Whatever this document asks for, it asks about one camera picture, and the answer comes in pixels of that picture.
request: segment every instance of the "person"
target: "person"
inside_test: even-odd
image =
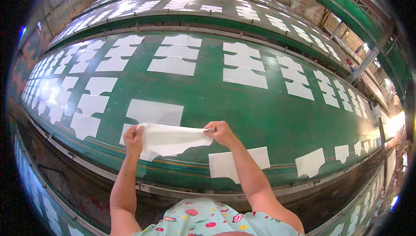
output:
[[[136,167],[144,128],[131,126],[123,135],[126,158],[110,195],[111,236],[298,236],[302,222],[276,199],[260,167],[225,121],[212,121],[204,134],[231,150],[242,190],[252,212],[241,214],[208,198],[185,199],[165,212],[163,220],[142,230],[135,219]]]

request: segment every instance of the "metal truss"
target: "metal truss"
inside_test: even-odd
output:
[[[375,22],[378,23],[383,29],[383,31],[387,30],[387,24],[377,15],[374,10],[372,10],[367,4],[365,4],[362,0],[350,0],[352,3],[359,6],[369,17],[374,19]]]

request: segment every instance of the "green floral dress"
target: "green floral dress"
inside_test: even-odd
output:
[[[133,236],[212,236],[244,231],[256,236],[299,236],[289,224],[262,212],[241,214],[226,204],[208,198],[185,199],[165,212],[163,220]]]

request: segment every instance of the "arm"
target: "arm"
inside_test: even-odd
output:
[[[241,141],[233,134],[228,124],[225,121],[214,121],[208,123],[204,129],[211,127],[215,127],[217,131],[205,131],[204,134],[231,150],[242,190],[252,211],[266,213],[304,234],[300,219],[278,202],[263,171],[254,162]]]
[[[114,236],[131,236],[141,231],[136,221],[136,168],[143,149],[143,127],[140,127],[135,135],[136,128],[137,125],[131,126],[123,136],[126,158],[110,194],[110,235]]]

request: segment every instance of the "hand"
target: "hand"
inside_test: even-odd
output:
[[[220,143],[227,148],[230,148],[238,143],[240,140],[234,135],[230,127],[225,121],[211,121],[204,129],[215,127],[216,131],[204,131],[204,134],[208,137],[214,138],[216,142]]]
[[[126,158],[137,160],[143,150],[143,132],[144,127],[138,125],[131,126],[123,135],[124,144],[126,145]]]

